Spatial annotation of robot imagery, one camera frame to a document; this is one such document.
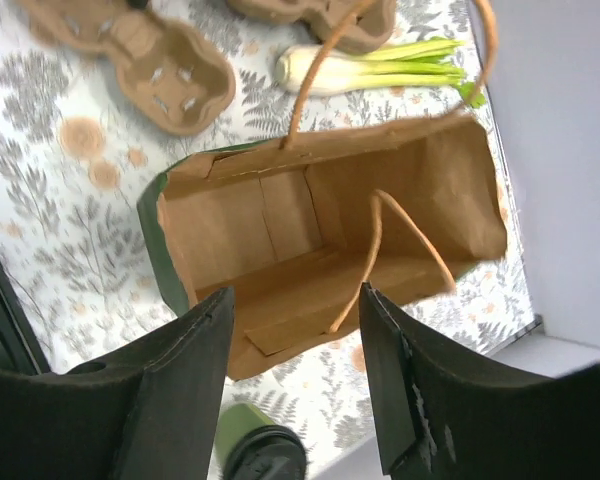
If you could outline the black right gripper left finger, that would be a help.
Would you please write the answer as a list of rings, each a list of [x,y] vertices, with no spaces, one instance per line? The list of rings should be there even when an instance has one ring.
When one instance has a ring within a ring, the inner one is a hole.
[[[0,369],[0,479],[203,479],[234,325],[222,288],[63,374]]]

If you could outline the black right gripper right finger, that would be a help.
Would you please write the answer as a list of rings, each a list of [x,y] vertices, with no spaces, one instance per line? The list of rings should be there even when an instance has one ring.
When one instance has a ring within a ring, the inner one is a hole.
[[[480,355],[359,292],[382,472],[394,479],[600,479],[600,363],[558,378]]]

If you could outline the black coffee cup lid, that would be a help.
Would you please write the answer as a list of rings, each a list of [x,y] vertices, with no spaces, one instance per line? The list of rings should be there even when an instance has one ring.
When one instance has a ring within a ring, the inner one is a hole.
[[[237,441],[223,464],[228,480],[304,480],[307,453],[300,438],[281,425],[255,428]]]

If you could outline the brown cardboard cup carrier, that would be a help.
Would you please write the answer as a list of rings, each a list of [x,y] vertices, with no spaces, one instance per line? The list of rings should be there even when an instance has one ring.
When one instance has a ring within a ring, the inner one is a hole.
[[[122,93],[157,127],[179,136],[206,129],[231,104],[235,78],[219,50],[193,26],[149,2],[22,1],[60,42],[106,56]]]

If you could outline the single green paper cup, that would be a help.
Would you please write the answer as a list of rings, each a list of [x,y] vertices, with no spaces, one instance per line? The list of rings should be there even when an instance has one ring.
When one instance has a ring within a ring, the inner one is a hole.
[[[236,403],[218,420],[214,441],[223,479],[237,479],[257,451],[256,443],[274,421],[250,403]]]

